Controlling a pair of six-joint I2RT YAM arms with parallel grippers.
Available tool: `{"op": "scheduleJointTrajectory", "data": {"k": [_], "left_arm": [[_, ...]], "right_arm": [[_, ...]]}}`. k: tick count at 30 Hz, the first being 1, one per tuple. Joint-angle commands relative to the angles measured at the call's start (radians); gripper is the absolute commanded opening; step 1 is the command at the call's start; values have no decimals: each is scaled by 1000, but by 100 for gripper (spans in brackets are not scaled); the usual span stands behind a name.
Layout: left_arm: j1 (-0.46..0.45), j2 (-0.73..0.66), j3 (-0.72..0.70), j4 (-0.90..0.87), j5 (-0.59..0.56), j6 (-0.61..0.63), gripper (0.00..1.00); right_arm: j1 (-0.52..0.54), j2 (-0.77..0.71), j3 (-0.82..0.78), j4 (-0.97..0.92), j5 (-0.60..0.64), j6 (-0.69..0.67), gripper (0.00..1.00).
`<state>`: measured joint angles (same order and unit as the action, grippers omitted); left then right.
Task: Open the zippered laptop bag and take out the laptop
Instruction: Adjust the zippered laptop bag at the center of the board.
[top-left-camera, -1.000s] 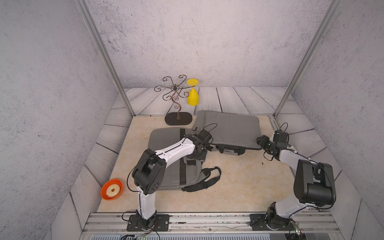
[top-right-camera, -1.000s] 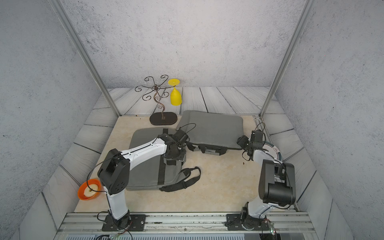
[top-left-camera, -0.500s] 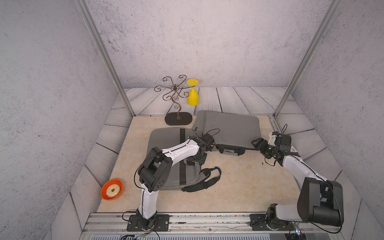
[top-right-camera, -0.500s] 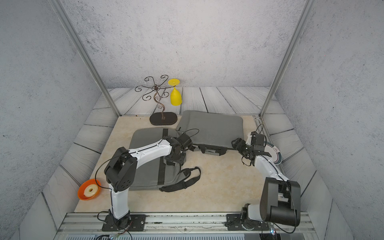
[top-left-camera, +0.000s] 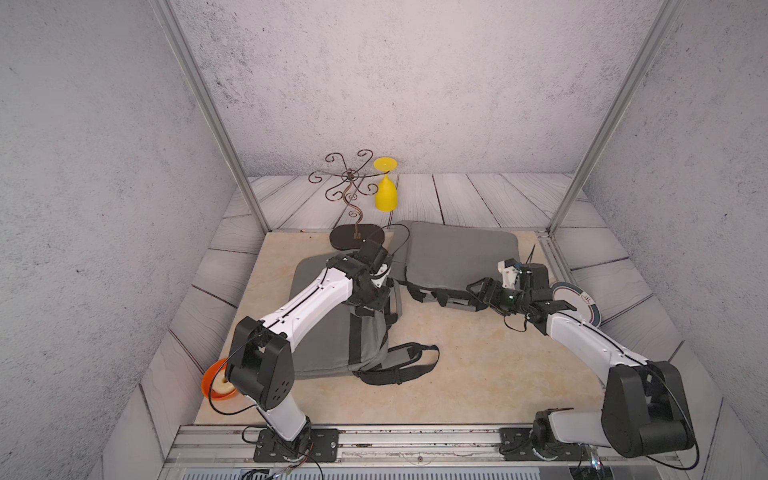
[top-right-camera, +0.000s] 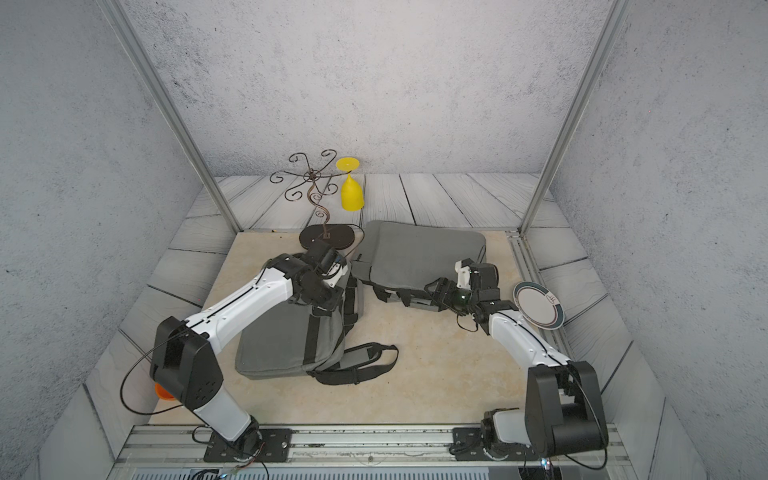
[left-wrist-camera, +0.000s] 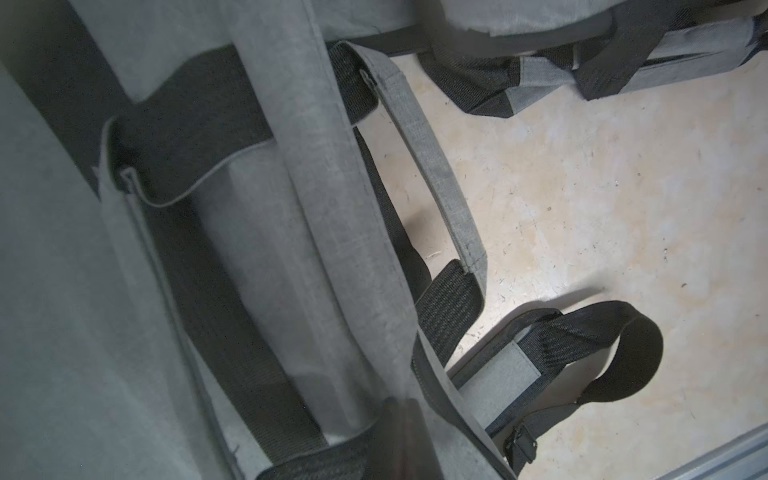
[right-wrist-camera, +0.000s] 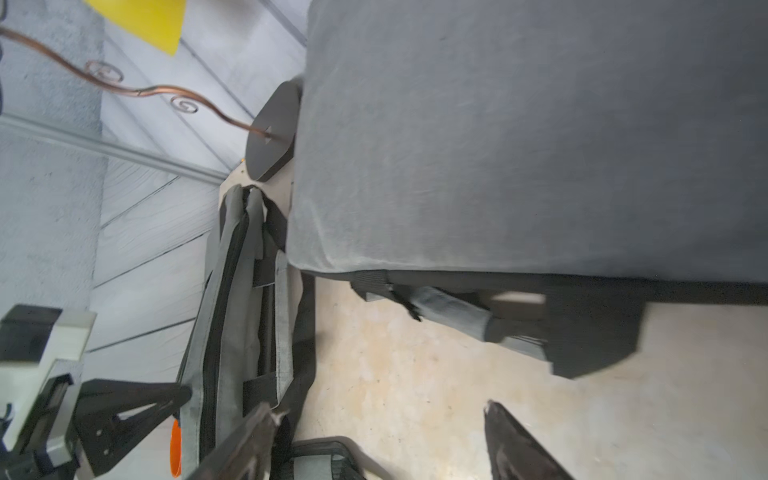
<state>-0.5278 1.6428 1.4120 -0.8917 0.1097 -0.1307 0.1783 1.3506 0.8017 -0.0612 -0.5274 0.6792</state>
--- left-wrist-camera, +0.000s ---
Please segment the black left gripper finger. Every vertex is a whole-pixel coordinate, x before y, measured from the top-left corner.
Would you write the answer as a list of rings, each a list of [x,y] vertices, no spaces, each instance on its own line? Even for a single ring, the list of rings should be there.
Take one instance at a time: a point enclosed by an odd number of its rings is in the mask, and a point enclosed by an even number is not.
[[[443,479],[420,404],[415,399],[387,399],[370,443],[366,479]]]

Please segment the grey zippered laptop bag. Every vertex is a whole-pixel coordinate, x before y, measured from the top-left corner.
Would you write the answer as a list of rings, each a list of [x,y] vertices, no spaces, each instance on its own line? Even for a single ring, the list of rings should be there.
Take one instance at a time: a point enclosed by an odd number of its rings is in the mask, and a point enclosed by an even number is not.
[[[396,398],[443,479],[514,479],[649,383],[620,301],[446,371],[487,256],[392,61],[417,5],[2,3],[3,478],[366,479]]]

